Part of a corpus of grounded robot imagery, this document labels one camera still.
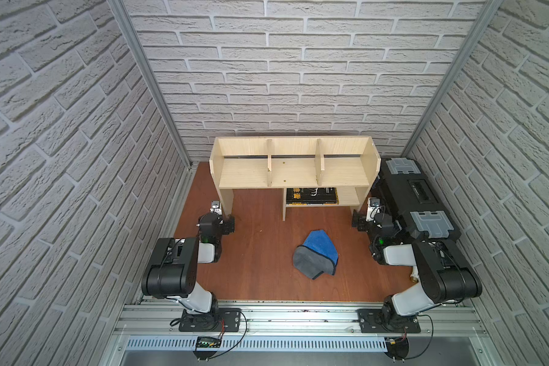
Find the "blue and grey cloth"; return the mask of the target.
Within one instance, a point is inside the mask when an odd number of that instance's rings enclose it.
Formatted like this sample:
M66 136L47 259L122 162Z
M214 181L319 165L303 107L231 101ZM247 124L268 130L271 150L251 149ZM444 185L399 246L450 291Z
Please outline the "blue and grey cloth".
M338 251L324 230L310 232L293 254L294 268L312 280L324 274L334 276L338 261Z

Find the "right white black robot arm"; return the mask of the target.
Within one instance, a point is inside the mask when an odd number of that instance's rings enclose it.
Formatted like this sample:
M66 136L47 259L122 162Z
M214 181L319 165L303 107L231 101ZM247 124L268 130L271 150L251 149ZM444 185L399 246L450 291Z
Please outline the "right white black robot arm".
M416 269L417 282L385 298L375 321L389 330L420 313L479 297L482 283L453 240L455 227L443 210L411 211L373 219L354 211L352 226L368 235L372 257L381 265Z

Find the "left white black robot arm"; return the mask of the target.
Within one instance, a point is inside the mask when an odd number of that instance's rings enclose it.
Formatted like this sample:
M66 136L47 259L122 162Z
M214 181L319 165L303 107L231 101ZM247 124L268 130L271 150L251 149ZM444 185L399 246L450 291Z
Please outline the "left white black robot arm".
M223 236L235 231L235 218L212 211L199 218L197 227L193 237L157 240L141 278L141 291L181 304L188 315L216 317L217 299L197 282L198 266L220 260Z

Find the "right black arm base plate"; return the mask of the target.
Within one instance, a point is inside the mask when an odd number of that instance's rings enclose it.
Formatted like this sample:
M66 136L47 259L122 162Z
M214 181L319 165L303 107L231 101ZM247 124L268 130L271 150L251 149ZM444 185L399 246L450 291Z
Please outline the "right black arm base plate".
M362 333L421 333L416 317L402 317L393 310L359 309L357 315Z

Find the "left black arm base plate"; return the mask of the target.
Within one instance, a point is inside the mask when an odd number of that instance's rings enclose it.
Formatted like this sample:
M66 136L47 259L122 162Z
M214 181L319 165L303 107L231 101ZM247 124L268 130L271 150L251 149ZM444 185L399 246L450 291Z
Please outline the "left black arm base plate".
M182 312L178 322L179 332L238 332L240 324L244 324L240 309L225 308L216 313L189 314Z

